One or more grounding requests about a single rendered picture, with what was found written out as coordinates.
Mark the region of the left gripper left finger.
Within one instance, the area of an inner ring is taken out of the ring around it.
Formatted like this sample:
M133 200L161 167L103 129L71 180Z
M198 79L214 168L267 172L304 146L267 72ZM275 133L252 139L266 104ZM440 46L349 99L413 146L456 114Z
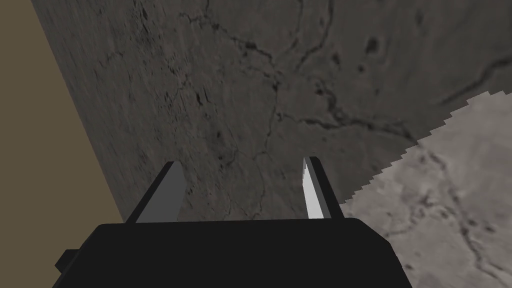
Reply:
M183 166L178 161L168 161L125 222L176 222L185 191Z

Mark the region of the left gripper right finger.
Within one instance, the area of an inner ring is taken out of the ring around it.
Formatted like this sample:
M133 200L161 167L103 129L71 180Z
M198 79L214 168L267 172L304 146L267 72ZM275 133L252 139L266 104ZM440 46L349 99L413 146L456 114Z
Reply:
M343 219L324 167L316 156L303 158L302 188L308 219Z

